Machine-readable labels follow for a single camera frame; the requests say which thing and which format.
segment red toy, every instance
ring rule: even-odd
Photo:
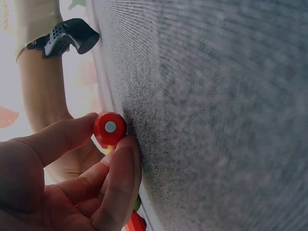
[[[94,123],[94,135],[102,148],[115,147],[126,136],[127,124],[117,113],[108,112],[100,115]]]
[[[125,226],[127,231],[146,231],[145,220],[133,211],[131,218]]]

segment gray fabric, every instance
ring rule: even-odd
[[[165,228],[308,230],[308,2],[94,1]]]

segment red object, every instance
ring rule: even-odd
[[[145,231],[146,223],[145,220],[142,217],[140,217],[138,213],[133,211],[126,227],[128,231]]]
[[[94,135],[102,148],[116,146],[126,136],[127,124],[117,113],[108,112],[100,115],[94,123]]]
[[[12,125],[19,116],[18,112],[14,112],[5,107],[0,106],[0,128],[7,128]]]

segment black watch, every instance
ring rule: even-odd
[[[61,56],[72,44],[79,54],[91,50],[100,35],[84,20],[73,18],[59,23],[46,36],[42,36],[27,45],[28,50],[42,50],[43,57]]]

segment hand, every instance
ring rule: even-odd
[[[67,112],[61,117],[61,119],[58,118],[53,121],[56,122],[64,119],[73,119],[73,117]],[[104,154],[102,154],[93,141],[89,139],[81,147],[65,153],[45,169],[51,179],[55,183],[59,183],[64,180],[79,177],[94,164],[100,162],[103,157]]]
[[[131,137],[78,178],[45,186],[43,168],[86,143],[96,114],[64,120],[29,137],[0,143],[0,230],[120,231],[141,182]]]

